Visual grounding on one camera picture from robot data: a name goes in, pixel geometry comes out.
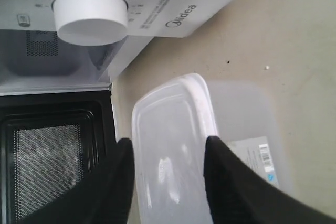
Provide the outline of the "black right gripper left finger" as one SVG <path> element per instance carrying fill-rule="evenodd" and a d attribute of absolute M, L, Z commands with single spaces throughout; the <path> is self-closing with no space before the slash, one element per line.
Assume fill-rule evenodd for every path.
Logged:
<path fill-rule="evenodd" d="M 133 144 L 122 138 L 112 154 L 74 188 L 21 223 L 127 223 L 133 192 Z"/>

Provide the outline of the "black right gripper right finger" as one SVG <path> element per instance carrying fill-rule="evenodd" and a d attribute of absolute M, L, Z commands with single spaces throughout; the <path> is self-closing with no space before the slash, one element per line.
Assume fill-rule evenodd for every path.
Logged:
<path fill-rule="evenodd" d="M 213 223 L 335 223 L 266 182 L 218 136 L 206 139 L 203 176 Z"/>

